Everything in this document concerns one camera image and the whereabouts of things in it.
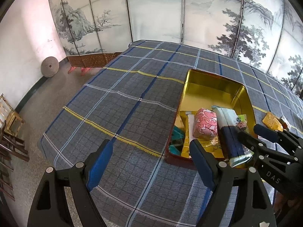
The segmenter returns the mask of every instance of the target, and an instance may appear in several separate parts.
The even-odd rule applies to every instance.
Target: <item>landscape painting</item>
[[[301,69],[301,73],[300,73],[300,76],[298,78],[298,81],[296,82],[296,84],[293,87],[292,91],[296,95],[300,96],[302,90],[303,90],[303,68]]]
[[[89,0],[62,0],[67,23],[79,54],[102,52]]]
[[[240,12],[241,0],[185,0],[184,44],[229,56]]]
[[[103,52],[127,50],[131,34],[125,0],[97,0],[91,5]]]
[[[66,21],[61,0],[48,0],[48,2],[60,42],[66,55],[79,55]]]
[[[283,23],[283,0],[244,0],[234,58],[267,72]]]
[[[293,89],[303,69],[303,23],[288,0],[284,0],[284,24],[279,47],[269,74]],[[300,84],[295,93],[299,94]]]
[[[128,0],[134,41],[180,43],[181,0]]]

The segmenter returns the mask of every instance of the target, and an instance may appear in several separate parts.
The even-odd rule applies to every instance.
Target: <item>wooden furniture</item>
[[[8,178],[9,178],[8,173],[6,173],[0,169],[0,191],[2,191],[9,198],[11,198],[13,201],[15,201],[14,196],[7,191],[7,189],[10,191],[13,191],[13,186],[8,182]]]
[[[3,126],[0,130],[0,152],[1,152],[1,156],[6,156],[7,153],[10,153],[22,160],[25,160],[26,162],[29,161],[29,157],[27,156],[28,151],[24,148],[24,141],[5,132],[5,126],[6,126],[6,121],[3,122]]]
[[[5,131],[13,136],[17,136],[21,126],[25,121],[20,117],[20,115],[11,107],[11,105],[4,98],[3,94],[0,96],[0,124],[3,124],[3,120],[6,120]],[[16,127],[16,131],[12,130],[12,125],[14,122],[19,122],[19,125]]]
[[[120,55],[120,52],[113,54],[110,53],[99,53],[99,54],[88,54],[81,56],[72,56],[67,57],[68,61],[71,64],[71,68],[68,73],[71,73],[77,67],[81,67],[81,76],[86,74],[92,67],[104,67],[111,60]]]
[[[6,169],[10,170],[10,171],[14,171],[14,168],[12,168],[10,165],[7,165],[7,163],[5,162],[5,159],[2,157],[2,154],[0,153],[0,165],[4,166]]]

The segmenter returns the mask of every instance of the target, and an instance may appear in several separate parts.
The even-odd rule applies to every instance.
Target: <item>snack bar package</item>
[[[238,132],[246,130],[246,123],[238,117],[233,109],[212,106],[217,115],[218,134],[223,152],[228,155],[231,167],[240,165],[252,158],[252,153],[244,153],[242,144],[238,141]]]

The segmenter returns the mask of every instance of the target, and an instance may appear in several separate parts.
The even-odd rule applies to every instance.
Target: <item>blue gripper pad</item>
[[[257,124],[254,126],[254,133],[256,133],[259,136],[262,136],[266,140],[270,142],[279,142],[279,136],[278,133],[274,130],[271,130],[265,126],[262,126],[260,124]]]
[[[218,161],[215,157],[204,150],[198,140],[192,140],[189,145],[189,154],[197,168],[203,184],[214,191],[219,183]]]
[[[88,191],[92,191],[94,187],[98,186],[112,154],[113,142],[104,140],[98,150],[87,157],[84,173],[87,178],[86,187]]]

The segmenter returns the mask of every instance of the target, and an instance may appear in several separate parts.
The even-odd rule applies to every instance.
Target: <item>wooden chair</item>
[[[8,169],[8,170],[10,170],[12,172],[14,171],[14,168],[12,168],[10,165],[8,165],[5,162],[4,158],[1,156],[1,153],[0,153],[0,165],[4,166],[6,169]]]
[[[29,157],[27,156],[28,151],[24,148],[24,141],[5,132],[5,126],[6,126],[6,121],[3,122],[2,128],[0,130],[0,152],[2,153],[1,155],[4,156],[7,155],[4,152],[6,151],[28,162],[29,161]]]
[[[9,198],[15,201],[13,194],[7,191],[7,189],[9,189],[9,191],[13,191],[13,186],[8,182],[8,179],[9,179],[9,174],[0,169],[0,191],[2,191]]]
[[[3,120],[6,120],[6,132],[17,136],[21,126],[25,123],[25,121],[20,117],[20,115],[11,107],[11,105],[7,102],[4,98],[3,94],[0,96],[0,124],[3,124]],[[12,125],[14,122],[19,122],[19,126],[17,127],[16,131],[12,130]]]

